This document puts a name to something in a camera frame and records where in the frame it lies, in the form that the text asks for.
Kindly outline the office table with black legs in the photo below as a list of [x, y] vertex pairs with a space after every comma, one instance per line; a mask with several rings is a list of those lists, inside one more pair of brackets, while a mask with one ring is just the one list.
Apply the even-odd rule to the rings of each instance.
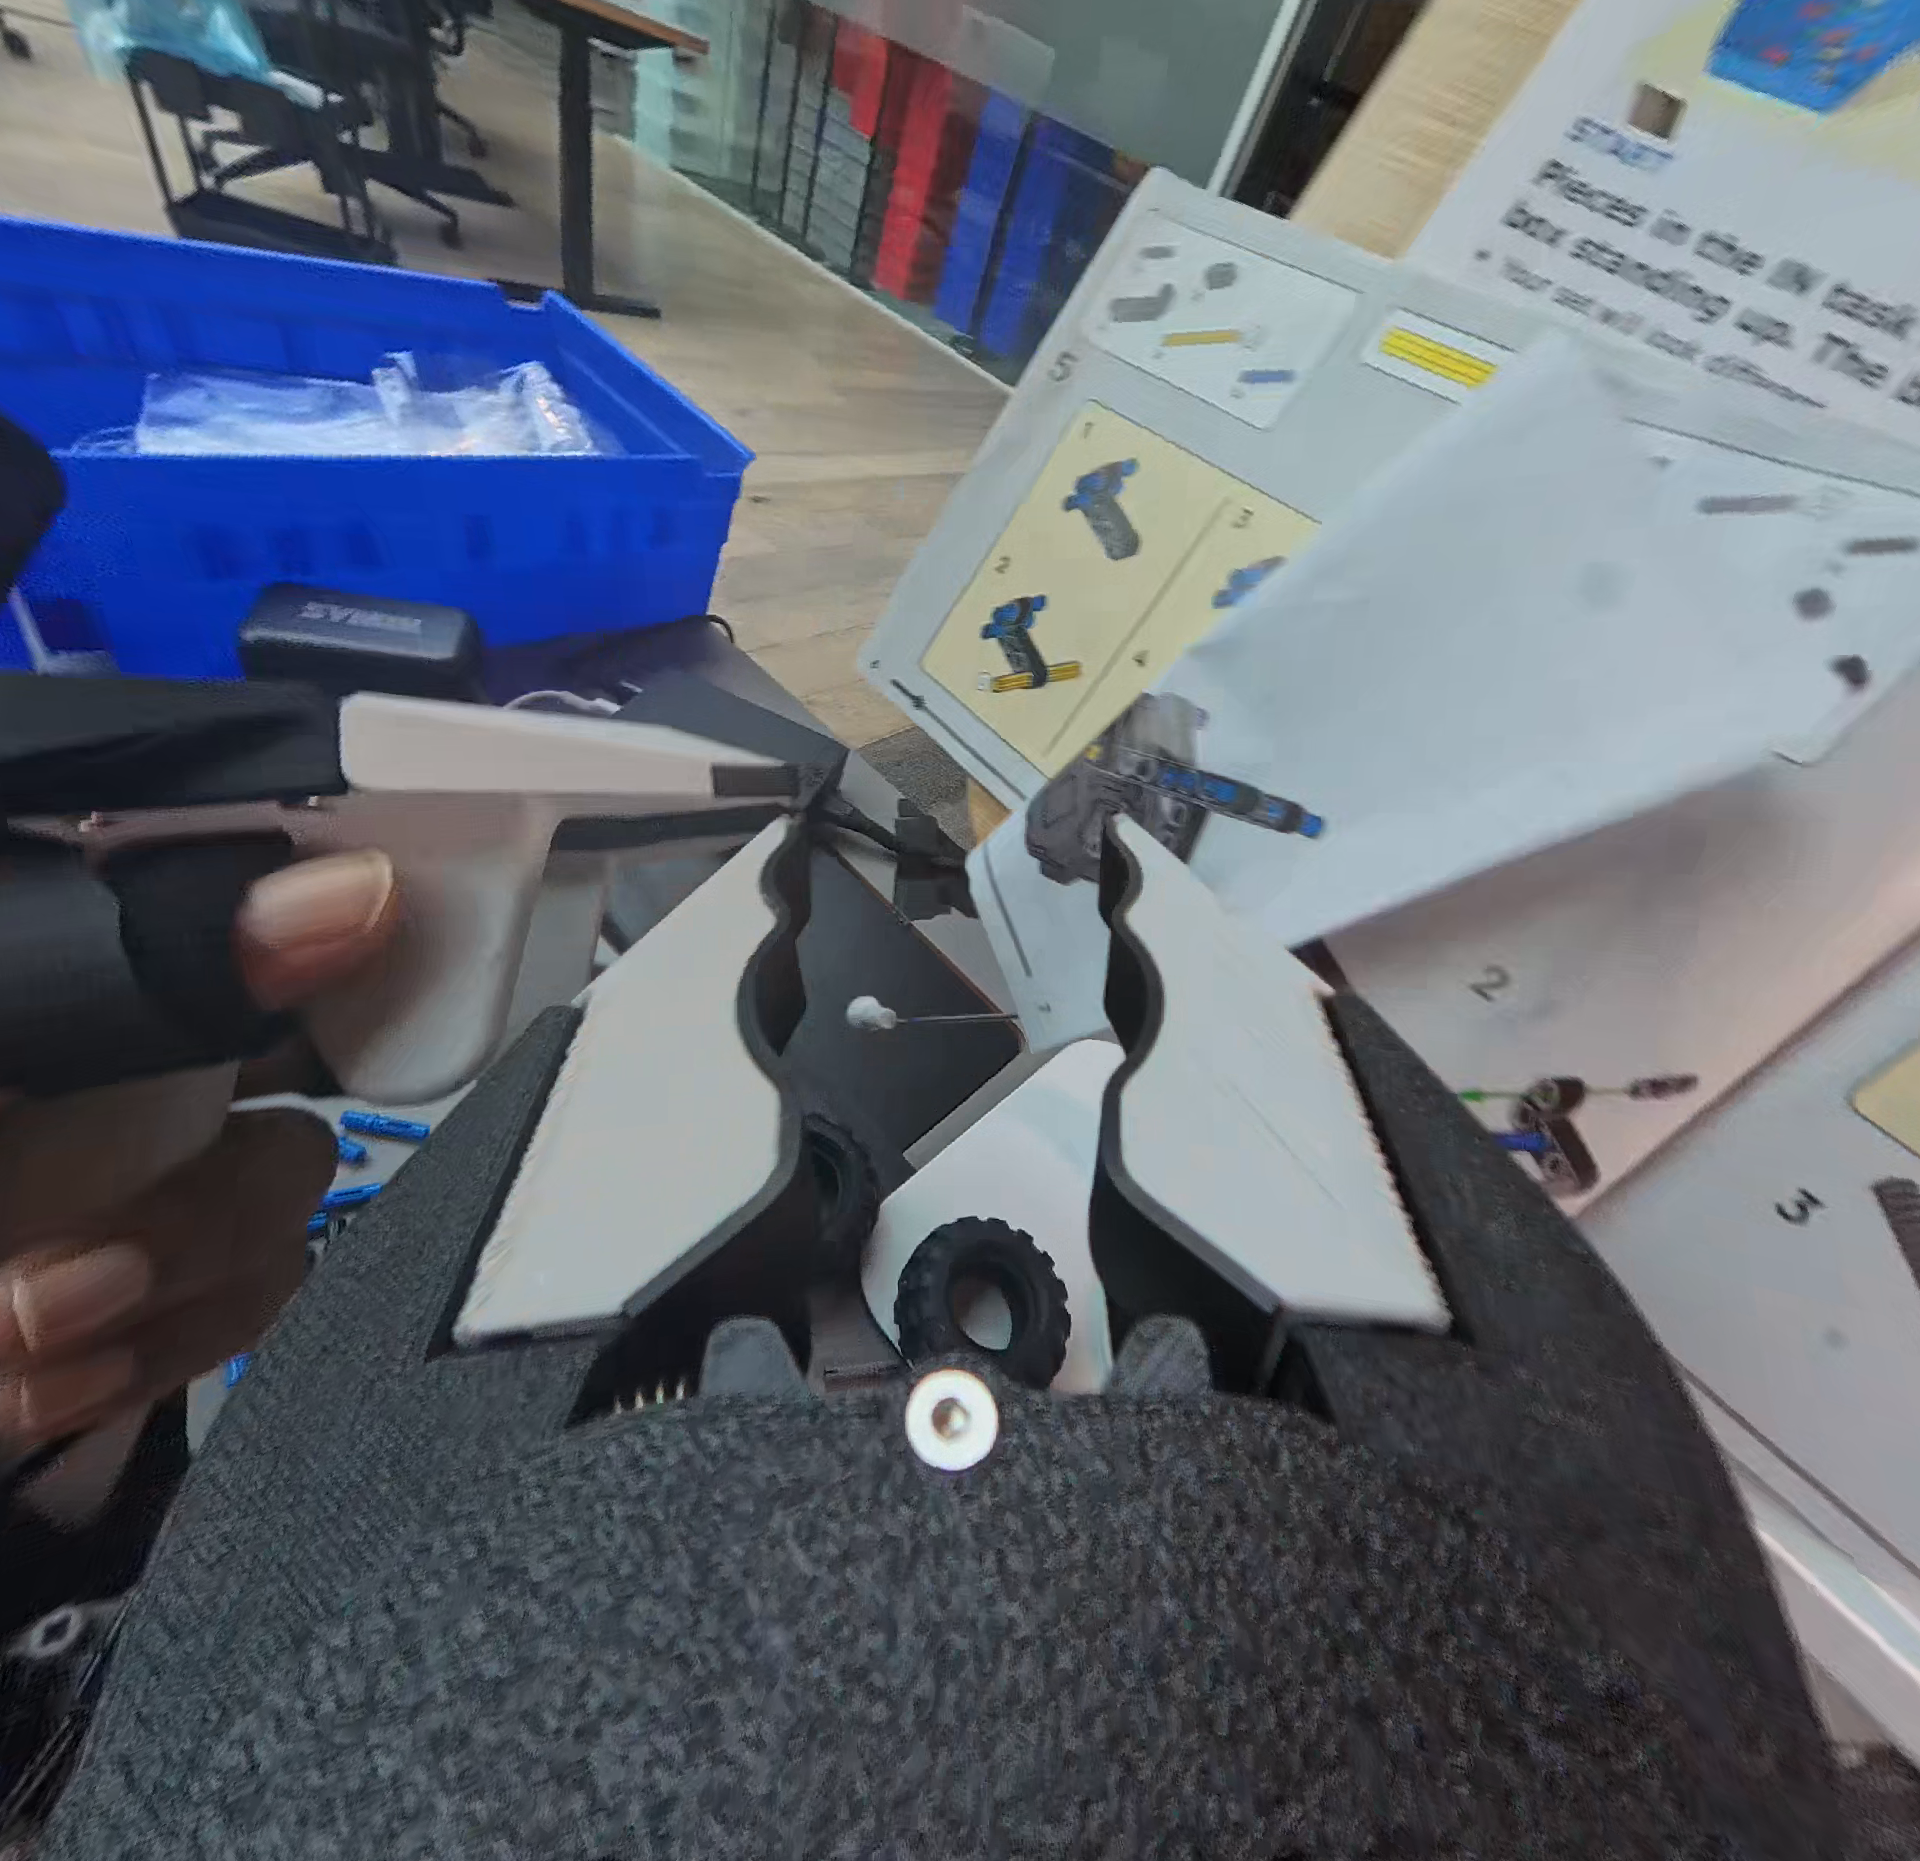
[[583, 311], [660, 318], [646, 299], [606, 292], [596, 279], [596, 186], [590, 44], [667, 50], [682, 61], [709, 54], [709, 39], [653, 16], [640, 0], [515, 0], [559, 34], [559, 262], [564, 293]]

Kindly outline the white printed instruction sheet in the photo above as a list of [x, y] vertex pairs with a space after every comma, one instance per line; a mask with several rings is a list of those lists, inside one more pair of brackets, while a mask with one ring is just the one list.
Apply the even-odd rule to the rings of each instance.
[[1918, 0], [1584, 0], [1408, 251], [1917, 447]]

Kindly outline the black portable power station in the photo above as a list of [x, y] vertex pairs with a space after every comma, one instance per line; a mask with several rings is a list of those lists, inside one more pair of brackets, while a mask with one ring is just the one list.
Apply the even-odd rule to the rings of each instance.
[[295, 678], [329, 695], [484, 702], [484, 642], [457, 606], [275, 582], [242, 617], [248, 678]]

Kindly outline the toy building instruction booklet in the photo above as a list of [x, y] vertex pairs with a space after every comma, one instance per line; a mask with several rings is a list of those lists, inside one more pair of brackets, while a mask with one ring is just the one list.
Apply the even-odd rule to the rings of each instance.
[[858, 668], [1012, 809], [1030, 1042], [1131, 817], [1590, 1233], [1917, 1755], [1917, 447], [1153, 170]]

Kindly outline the pile of blue black pins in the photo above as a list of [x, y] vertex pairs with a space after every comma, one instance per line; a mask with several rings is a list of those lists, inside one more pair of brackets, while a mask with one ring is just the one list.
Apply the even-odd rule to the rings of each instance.
[[349, 1230], [396, 1176], [399, 1168], [432, 1137], [435, 1118], [344, 1105], [332, 1118], [335, 1176], [305, 1224], [305, 1266], [317, 1269], [326, 1253]]

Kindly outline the blue plastic bag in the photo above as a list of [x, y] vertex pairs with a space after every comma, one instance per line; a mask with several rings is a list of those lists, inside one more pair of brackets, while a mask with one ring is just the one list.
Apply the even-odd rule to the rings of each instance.
[[177, 57], [202, 73], [272, 83], [277, 65], [242, 0], [64, 0], [89, 69], [130, 73], [138, 53]]

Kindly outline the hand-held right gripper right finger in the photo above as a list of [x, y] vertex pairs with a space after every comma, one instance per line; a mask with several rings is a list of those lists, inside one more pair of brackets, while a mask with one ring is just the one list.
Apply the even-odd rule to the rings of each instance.
[[1106, 824], [1098, 908], [1121, 1050], [1096, 1150], [1106, 1300], [1223, 1329], [1446, 1329], [1331, 986], [1131, 818]]

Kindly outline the blue storage bin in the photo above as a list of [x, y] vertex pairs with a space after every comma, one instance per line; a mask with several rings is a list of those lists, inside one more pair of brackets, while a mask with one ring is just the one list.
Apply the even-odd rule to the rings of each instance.
[[[233, 674], [272, 582], [452, 604], [491, 648], [709, 610], [752, 450], [557, 293], [6, 216], [4, 417], [64, 508], [20, 594], [46, 646], [130, 674]], [[454, 385], [548, 370], [593, 457], [147, 457], [113, 450], [156, 376]]]

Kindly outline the row of coloured storage drawers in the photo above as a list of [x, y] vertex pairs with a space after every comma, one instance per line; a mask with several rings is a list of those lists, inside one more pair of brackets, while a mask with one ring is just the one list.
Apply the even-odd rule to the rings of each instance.
[[642, 0], [709, 48], [597, 50], [660, 165], [1005, 382], [1142, 165], [1048, 114], [1020, 0]]

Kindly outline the black office chair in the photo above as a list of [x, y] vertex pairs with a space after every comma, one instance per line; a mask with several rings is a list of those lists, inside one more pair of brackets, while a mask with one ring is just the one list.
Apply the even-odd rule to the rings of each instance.
[[444, 59], [467, 37], [467, 0], [242, 0], [269, 47], [272, 83], [218, 78], [156, 50], [127, 73], [167, 219], [192, 241], [304, 258], [392, 266], [374, 193], [428, 209], [447, 248], [461, 206], [515, 199], [470, 158], [490, 142], [447, 109]]

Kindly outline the black toy tire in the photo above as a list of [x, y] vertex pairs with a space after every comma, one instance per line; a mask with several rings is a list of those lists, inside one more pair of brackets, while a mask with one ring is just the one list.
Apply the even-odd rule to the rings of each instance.
[[[994, 1289], [1010, 1336], [980, 1341], [964, 1320], [963, 1289]], [[897, 1289], [899, 1348], [907, 1361], [976, 1353], [1032, 1389], [1046, 1389], [1068, 1358], [1068, 1289], [1052, 1254], [1002, 1216], [959, 1216], [909, 1254]]]
[[813, 1272], [851, 1278], [875, 1234], [880, 1182], [861, 1137], [827, 1112], [804, 1118], [804, 1164], [813, 1193]]

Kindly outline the clear plastic bags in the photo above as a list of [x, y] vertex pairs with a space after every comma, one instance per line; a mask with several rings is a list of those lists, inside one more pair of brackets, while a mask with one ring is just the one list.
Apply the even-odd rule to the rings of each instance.
[[242, 370], [148, 374], [115, 437], [144, 457], [608, 457], [616, 433], [540, 360], [389, 352], [358, 381]]

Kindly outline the wooden table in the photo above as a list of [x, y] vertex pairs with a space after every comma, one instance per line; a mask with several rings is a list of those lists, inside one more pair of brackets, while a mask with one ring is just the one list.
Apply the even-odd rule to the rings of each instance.
[[1583, 0], [1430, 0], [1293, 207], [1400, 258]]

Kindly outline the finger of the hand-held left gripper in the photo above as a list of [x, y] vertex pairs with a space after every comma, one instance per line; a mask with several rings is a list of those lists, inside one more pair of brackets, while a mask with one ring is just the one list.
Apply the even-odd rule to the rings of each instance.
[[581, 797], [606, 803], [797, 803], [790, 762], [670, 726], [418, 696], [345, 696], [355, 791]]
[[293, 809], [293, 840], [305, 852], [381, 849], [392, 859], [479, 859], [551, 852], [675, 859], [732, 852], [793, 807], [772, 801], [699, 809], [616, 812], [608, 798], [574, 809], [559, 798], [332, 798]]

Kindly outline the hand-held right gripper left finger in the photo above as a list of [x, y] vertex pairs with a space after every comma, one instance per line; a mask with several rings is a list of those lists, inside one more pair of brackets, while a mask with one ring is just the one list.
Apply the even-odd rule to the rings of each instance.
[[581, 998], [491, 1236], [458, 1345], [575, 1336], [713, 1287], [752, 1236], [741, 1300], [804, 1297], [809, 1182], [785, 1064], [806, 1008], [804, 818], [777, 818]]

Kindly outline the person's left hand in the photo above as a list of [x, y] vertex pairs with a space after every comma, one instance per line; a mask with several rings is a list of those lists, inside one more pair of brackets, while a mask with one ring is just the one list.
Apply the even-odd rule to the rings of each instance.
[[[396, 869], [364, 849], [289, 864], [240, 906], [234, 956], [258, 1001], [293, 1008], [377, 956]], [[255, 1348], [304, 1272], [308, 1215], [337, 1143], [308, 1112], [234, 1112], [168, 1174], [29, 1168], [4, 1193], [4, 1451], [36, 1451], [144, 1412]]]

